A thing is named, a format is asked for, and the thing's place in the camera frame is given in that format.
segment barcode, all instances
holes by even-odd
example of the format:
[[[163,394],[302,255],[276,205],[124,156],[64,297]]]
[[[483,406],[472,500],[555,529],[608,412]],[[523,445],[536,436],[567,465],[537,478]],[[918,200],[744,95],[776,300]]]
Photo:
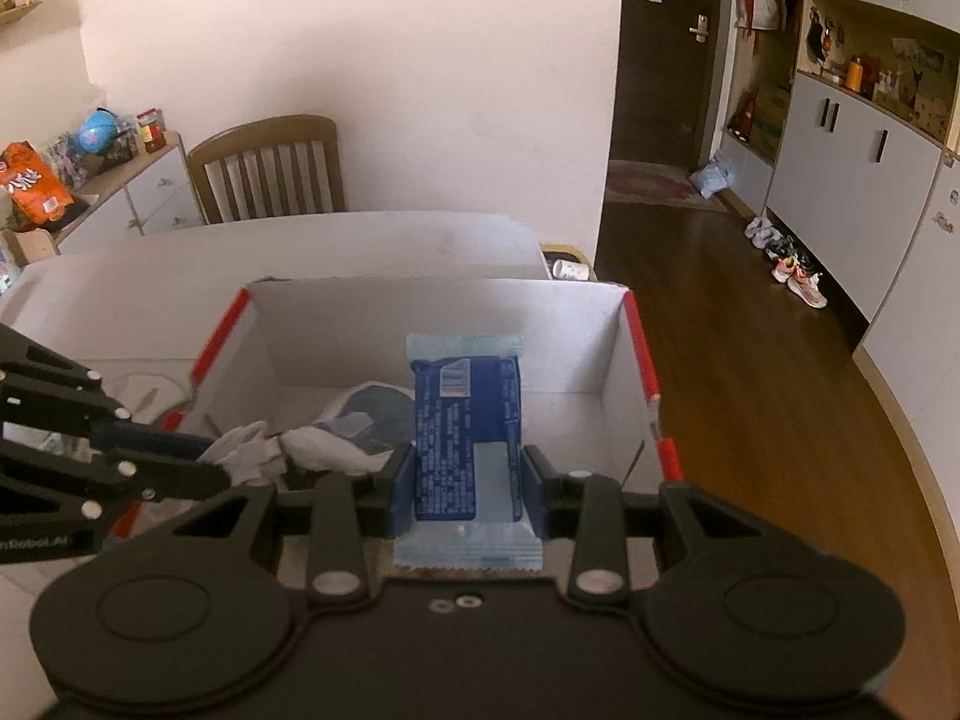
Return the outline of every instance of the barcode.
[[[470,360],[450,362],[440,369],[440,397],[470,396]]]

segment white cardboard box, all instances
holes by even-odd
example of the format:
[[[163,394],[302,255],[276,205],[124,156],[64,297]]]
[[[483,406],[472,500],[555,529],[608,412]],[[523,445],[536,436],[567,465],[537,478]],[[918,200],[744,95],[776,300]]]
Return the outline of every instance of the white cardboard box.
[[[561,471],[589,469],[656,491],[680,478],[659,435],[659,387],[635,298],[611,284],[517,279],[330,278],[248,285],[192,373],[181,432],[215,435],[258,419],[312,421],[366,381],[413,386],[411,333],[518,335],[523,443]]]

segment shoe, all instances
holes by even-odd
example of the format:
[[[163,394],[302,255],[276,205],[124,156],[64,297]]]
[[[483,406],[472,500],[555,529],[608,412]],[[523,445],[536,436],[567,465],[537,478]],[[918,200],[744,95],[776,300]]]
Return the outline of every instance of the shoe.
[[[781,233],[781,231],[773,226],[761,227],[760,230],[755,232],[754,237],[752,238],[752,243],[754,244],[754,248],[764,250],[772,242],[779,241],[779,239],[782,237],[784,237],[784,235]]]
[[[820,293],[820,275],[808,274],[797,266],[787,280],[786,286],[794,295],[800,295],[810,308],[826,308],[827,298]]]
[[[792,235],[781,236],[778,240],[767,244],[767,256],[774,262],[793,257],[797,253],[797,242]]]
[[[786,284],[787,279],[794,274],[796,269],[797,260],[793,257],[784,257],[779,263],[776,263],[776,267],[770,271],[770,274],[774,279],[778,280],[779,283]]]
[[[770,226],[769,218],[763,217],[754,217],[754,220],[747,225],[747,229],[743,231],[744,236],[747,238],[754,237],[760,230],[764,227]]]

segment orange snack bag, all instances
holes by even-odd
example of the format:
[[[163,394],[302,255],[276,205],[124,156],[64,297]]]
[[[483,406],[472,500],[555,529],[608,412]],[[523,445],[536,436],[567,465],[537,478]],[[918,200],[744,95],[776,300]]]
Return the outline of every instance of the orange snack bag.
[[[73,203],[69,189],[30,143],[11,143],[0,154],[0,186],[33,224],[59,220]]]

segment wooden floor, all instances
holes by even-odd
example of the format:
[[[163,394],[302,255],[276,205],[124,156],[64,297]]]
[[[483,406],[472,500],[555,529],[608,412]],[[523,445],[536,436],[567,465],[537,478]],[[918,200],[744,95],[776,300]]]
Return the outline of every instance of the wooden floor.
[[[637,293],[685,476],[882,577],[907,638],[883,696],[960,712],[960,622],[909,462],[838,322],[771,279],[735,215],[607,203],[596,269]]]

